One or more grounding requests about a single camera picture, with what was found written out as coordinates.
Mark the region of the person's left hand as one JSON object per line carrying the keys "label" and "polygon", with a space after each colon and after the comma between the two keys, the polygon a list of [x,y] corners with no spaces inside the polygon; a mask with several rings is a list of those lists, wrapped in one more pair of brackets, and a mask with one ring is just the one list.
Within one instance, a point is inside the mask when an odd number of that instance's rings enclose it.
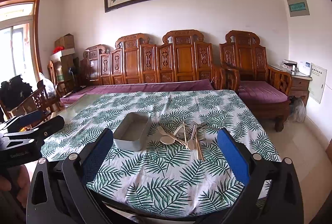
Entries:
{"label": "person's left hand", "polygon": [[25,209],[30,189],[30,177],[25,165],[16,167],[13,177],[9,180],[1,175],[1,191],[11,191],[13,186],[17,200]]}

